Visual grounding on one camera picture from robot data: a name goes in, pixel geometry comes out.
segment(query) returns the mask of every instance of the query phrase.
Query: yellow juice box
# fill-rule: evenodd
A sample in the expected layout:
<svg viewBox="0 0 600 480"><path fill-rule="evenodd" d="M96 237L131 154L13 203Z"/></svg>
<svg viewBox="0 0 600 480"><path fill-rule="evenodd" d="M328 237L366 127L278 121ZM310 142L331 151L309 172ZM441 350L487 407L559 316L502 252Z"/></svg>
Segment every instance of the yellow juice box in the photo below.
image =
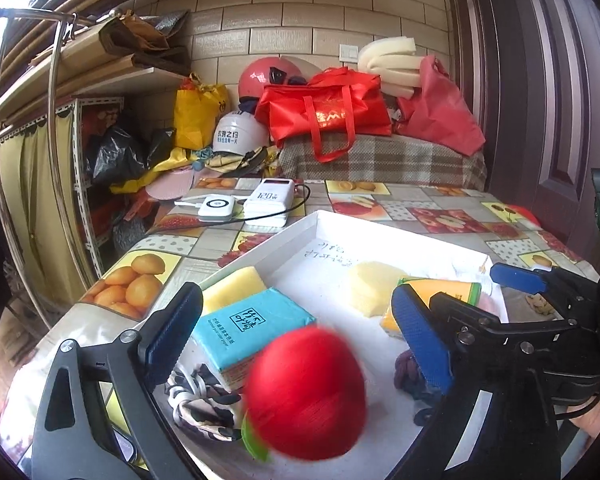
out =
<svg viewBox="0 0 600 480"><path fill-rule="evenodd" d="M409 285L413 287L413 290L416 291L416 294L427 306L429 306L431 297L438 292L444 292L457 300L462 300L465 303L476 306L478 298L480 298L480 290L482 289L480 283L452 282L450 280L430 280L429 278L410 277L398 280L397 286L405 283L409 283ZM380 320L380 326L389 335L402 337L400 327L398 327L398 324L395 322L394 313L391 311L391 303L389 303L389 307Z"/></svg>

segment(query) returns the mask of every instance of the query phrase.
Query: red bag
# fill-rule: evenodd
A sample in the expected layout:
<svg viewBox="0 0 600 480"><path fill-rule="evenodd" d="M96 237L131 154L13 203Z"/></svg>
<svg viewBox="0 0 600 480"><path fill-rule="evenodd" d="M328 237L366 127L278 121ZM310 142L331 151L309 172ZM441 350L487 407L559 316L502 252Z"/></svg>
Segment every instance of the red bag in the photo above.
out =
<svg viewBox="0 0 600 480"><path fill-rule="evenodd" d="M311 133L318 162L331 162L347 153L356 133L391 135L391 120L380 93L380 77L330 68L306 86L265 85L255 117L269 127L276 146L287 137ZM347 133L346 147L322 152L321 132Z"/></svg>
<svg viewBox="0 0 600 480"><path fill-rule="evenodd" d="M420 63L422 90L411 99L398 97L402 119L396 133L428 140L471 156L484 144L484 135L466 106L459 88L435 56Z"/></svg>

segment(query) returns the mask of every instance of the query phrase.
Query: white power bank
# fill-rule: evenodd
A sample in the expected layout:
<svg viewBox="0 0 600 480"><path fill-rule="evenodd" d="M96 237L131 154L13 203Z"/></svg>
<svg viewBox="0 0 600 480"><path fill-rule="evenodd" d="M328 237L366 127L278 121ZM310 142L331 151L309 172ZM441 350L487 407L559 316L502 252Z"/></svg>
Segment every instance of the white power bank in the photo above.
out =
<svg viewBox="0 0 600 480"><path fill-rule="evenodd" d="M284 227L289 209L294 201L295 183L288 178L265 178L244 202L244 217L252 218L280 212L279 215L246 220L247 225L263 227Z"/></svg>
<svg viewBox="0 0 600 480"><path fill-rule="evenodd" d="M203 222L226 222L234 216L235 198L229 195L209 195L200 206L198 218Z"/></svg>

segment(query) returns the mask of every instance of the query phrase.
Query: wall socket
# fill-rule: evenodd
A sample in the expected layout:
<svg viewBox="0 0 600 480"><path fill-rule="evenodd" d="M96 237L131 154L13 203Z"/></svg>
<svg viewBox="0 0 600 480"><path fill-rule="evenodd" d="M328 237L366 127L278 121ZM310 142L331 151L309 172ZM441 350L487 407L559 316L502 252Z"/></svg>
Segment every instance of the wall socket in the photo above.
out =
<svg viewBox="0 0 600 480"><path fill-rule="evenodd" d="M340 61L344 63L358 62L358 47L355 45L340 45Z"/></svg>

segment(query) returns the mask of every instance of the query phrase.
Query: person's hand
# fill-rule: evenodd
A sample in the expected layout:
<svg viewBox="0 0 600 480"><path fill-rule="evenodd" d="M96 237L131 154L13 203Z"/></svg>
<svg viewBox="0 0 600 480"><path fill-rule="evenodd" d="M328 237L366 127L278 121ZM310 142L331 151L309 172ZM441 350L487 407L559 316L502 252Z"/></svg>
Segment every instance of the person's hand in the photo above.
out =
<svg viewBox="0 0 600 480"><path fill-rule="evenodd" d="M575 412L576 410L584 408L585 406L586 404L581 406L569 406L567 408L567 412ZM600 434L600 402L584 415L577 418L572 418L571 422L589 433L589 436L592 438L596 438Z"/></svg>

